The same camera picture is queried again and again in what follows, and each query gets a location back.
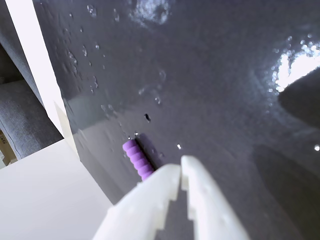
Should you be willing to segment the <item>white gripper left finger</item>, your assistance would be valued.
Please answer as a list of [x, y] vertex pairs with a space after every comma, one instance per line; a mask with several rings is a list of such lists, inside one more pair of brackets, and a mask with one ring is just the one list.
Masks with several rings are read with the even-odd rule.
[[153, 240], [165, 228], [171, 201], [176, 201], [181, 167], [166, 164], [137, 184], [108, 209], [94, 240]]

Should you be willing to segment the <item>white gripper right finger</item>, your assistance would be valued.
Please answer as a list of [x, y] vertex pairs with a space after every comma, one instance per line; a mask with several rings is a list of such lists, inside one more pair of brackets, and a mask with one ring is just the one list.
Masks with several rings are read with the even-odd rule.
[[194, 156], [181, 157], [181, 189], [195, 240], [249, 240], [250, 237], [216, 181]]

